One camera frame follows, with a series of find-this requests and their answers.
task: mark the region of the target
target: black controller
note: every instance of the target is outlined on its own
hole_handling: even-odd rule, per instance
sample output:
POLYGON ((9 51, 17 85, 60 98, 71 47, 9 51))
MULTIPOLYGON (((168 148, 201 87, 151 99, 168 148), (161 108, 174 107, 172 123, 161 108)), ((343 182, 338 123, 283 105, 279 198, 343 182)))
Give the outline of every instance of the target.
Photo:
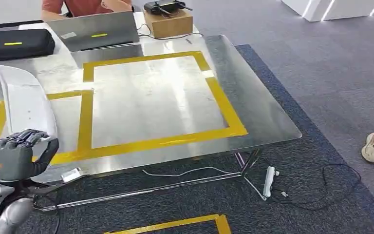
POLYGON ((144 5, 144 9, 153 15, 172 15, 180 9, 187 9, 192 11, 193 9, 186 6, 185 2, 178 0, 160 0, 148 2, 144 5))

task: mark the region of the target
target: stainless steel table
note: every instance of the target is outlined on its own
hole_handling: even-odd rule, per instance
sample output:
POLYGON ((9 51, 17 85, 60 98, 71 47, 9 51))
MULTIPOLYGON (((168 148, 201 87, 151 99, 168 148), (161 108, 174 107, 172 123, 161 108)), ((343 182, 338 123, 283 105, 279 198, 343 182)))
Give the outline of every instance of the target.
MULTIPOLYGON (((179 159, 233 153, 243 167, 233 174, 61 204, 60 208, 244 177, 260 148, 301 137, 225 36, 0 64, 31 72, 52 100, 61 147, 52 165, 35 181, 57 181, 62 173, 77 167, 104 176, 179 159), (239 154, 244 150, 255 150, 247 162, 239 154)), ((1 100, 0 88, 0 136, 5 136, 1 100)), ((38 146, 34 152, 41 150, 38 146)))

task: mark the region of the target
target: gray carpet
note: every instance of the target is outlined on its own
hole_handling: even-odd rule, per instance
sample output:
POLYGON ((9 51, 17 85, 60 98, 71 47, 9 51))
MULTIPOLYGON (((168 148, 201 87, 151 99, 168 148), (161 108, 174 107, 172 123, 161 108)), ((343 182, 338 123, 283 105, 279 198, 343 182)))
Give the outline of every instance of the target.
MULTIPOLYGON (((289 189, 290 196, 297 202, 321 197, 322 166, 344 163, 344 160, 252 48, 243 45, 237 46, 237 49, 303 132, 302 139, 263 152, 263 157, 281 171, 275 187, 289 189)), ((149 171, 175 174, 208 165, 227 171, 237 169, 234 157, 226 155, 191 163, 169 163, 152 167, 149 171)), ((250 179, 254 183, 262 184, 266 166, 266 163, 260 162, 252 168, 250 179)), ((205 171, 187 175, 183 179, 216 174, 214 171, 205 171)), ((342 167, 326 170, 326 177, 329 196, 323 202, 306 208, 319 208, 343 196, 356 181, 353 172, 342 167)), ((62 202, 66 202, 179 180, 134 172, 86 179, 62 191, 59 196, 62 202)), ((362 183, 340 204, 313 212, 291 205, 264 202, 241 179, 68 208, 61 212, 60 233, 121 231, 209 214, 225 214, 232 233, 238 234, 374 234, 374 197, 362 183)), ((34 213, 18 233, 51 233, 55 220, 55 216, 34 213)), ((206 222, 153 233, 217 232, 214 222, 206 222)))
POLYGON ((374 132, 374 16, 309 23, 280 0, 187 2, 200 32, 253 47, 374 195, 360 156, 374 132))

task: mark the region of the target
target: wooden box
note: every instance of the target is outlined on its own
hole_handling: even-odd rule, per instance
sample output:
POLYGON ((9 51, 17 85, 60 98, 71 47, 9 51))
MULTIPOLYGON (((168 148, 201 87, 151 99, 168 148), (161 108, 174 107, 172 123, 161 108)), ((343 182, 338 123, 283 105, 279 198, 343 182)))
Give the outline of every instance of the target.
POLYGON ((172 17, 152 15, 144 10, 147 25, 155 38, 168 38, 193 32, 193 16, 187 10, 179 10, 172 17))

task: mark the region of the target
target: silver laptop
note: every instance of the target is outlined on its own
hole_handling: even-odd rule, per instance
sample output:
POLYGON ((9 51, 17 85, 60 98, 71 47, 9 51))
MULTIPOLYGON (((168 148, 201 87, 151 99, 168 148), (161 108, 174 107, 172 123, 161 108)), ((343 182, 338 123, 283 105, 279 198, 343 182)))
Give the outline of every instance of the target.
POLYGON ((71 52, 140 41, 130 11, 53 20, 47 24, 71 52))

